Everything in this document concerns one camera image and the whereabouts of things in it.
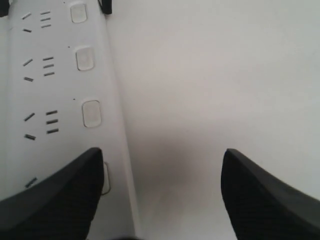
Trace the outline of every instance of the white power strip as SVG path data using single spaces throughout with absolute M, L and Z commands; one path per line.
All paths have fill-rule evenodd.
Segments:
M 134 235 L 136 193 L 98 1 L 15 0 L 9 25 L 6 197 L 99 147 L 111 191 L 88 239 Z

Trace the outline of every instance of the white floor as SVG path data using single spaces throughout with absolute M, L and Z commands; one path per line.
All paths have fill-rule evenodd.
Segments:
M 319 7 L 114 1 L 107 26 L 146 239 L 236 239 L 220 192 L 227 148 L 320 199 Z

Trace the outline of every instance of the power strip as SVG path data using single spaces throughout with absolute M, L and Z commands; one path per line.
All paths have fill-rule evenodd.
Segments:
M 111 190 L 88 239 L 135 235 L 136 193 L 98 1 L 16 0 L 9 25 L 6 197 L 99 147 Z

